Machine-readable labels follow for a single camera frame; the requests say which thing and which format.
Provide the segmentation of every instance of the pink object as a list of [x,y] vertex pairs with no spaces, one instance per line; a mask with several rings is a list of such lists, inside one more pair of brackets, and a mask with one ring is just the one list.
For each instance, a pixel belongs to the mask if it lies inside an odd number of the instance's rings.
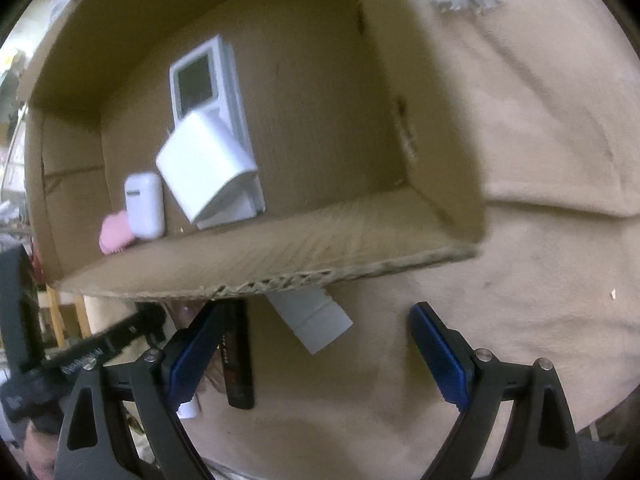
[[102,222],[100,250],[104,254],[119,253],[135,241],[136,237],[129,227],[129,218],[126,211],[108,215]]

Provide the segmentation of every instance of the metal bolt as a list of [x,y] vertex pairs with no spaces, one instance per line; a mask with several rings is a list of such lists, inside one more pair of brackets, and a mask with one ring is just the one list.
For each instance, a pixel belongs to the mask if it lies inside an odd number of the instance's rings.
[[85,370],[89,371],[89,370],[93,370],[95,368],[95,365],[98,364],[98,361],[95,360],[95,357],[92,357],[91,359],[89,359],[82,368],[84,368]]
[[540,365],[540,368],[546,371],[552,370],[554,367],[554,364],[546,357],[538,359],[538,364]]
[[147,350],[145,353],[145,361],[147,363],[155,363],[162,357],[162,352],[157,348],[152,348],[151,350]]
[[478,350],[476,350],[476,357],[483,363],[488,363],[491,359],[494,358],[494,355],[486,348],[479,348]]

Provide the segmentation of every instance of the wooden chair leg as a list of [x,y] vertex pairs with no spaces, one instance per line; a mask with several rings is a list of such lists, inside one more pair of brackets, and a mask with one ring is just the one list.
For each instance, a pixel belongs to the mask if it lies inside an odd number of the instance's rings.
[[80,333],[82,334],[82,339],[86,339],[91,335],[91,327],[89,327],[89,318],[86,315],[86,307],[84,306],[84,297],[75,296],[74,303],[76,305],[76,316],[78,316]]
[[53,325],[53,332],[56,335],[56,342],[59,348],[66,346],[65,342],[65,330],[64,321],[62,321],[62,314],[60,314],[60,303],[58,302],[58,293],[47,285],[47,295],[49,297],[49,311],[51,313],[51,323]]

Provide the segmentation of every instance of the beige tablecloth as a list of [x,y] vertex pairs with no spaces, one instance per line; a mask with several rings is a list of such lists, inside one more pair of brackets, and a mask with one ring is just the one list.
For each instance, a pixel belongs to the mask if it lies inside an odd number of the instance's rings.
[[[601,0],[425,14],[482,154],[490,201],[482,255],[330,286],[354,324],[315,356],[264,298],[252,298],[255,409],[231,409],[209,388],[202,417],[185,423],[209,460],[267,480],[420,478],[457,411],[408,338],[406,313],[417,301],[502,360],[550,358],[576,429],[640,383],[632,46]],[[106,308],[89,302],[88,310],[105,325]],[[498,445],[492,438],[478,472]]]

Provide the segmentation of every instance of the hand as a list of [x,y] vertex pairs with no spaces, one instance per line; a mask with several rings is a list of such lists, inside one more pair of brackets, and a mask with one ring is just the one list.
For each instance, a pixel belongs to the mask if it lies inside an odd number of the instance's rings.
[[38,480],[53,480],[57,453],[58,438],[40,433],[30,421],[24,439],[24,454]]

